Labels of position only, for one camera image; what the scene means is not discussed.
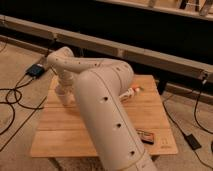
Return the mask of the beige cylindrical gripper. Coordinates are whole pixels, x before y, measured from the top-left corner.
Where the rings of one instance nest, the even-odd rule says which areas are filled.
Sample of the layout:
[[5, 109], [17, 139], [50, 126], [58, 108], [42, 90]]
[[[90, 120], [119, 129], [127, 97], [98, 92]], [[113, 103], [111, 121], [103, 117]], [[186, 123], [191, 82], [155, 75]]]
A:
[[55, 93], [57, 96], [63, 95], [63, 94], [73, 94], [73, 84], [66, 83], [62, 81], [61, 79], [59, 79], [58, 84], [55, 87]]

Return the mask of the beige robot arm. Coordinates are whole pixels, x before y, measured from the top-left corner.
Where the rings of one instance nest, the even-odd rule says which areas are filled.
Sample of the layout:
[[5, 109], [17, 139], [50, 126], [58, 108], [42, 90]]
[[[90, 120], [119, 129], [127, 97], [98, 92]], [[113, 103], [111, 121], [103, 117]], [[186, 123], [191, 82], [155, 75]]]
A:
[[134, 72], [121, 60], [80, 58], [62, 47], [47, 57], [58, 74], [59, 93], [75, 102], [103, 167], [107, 171], [157, 171], [120, 96]]

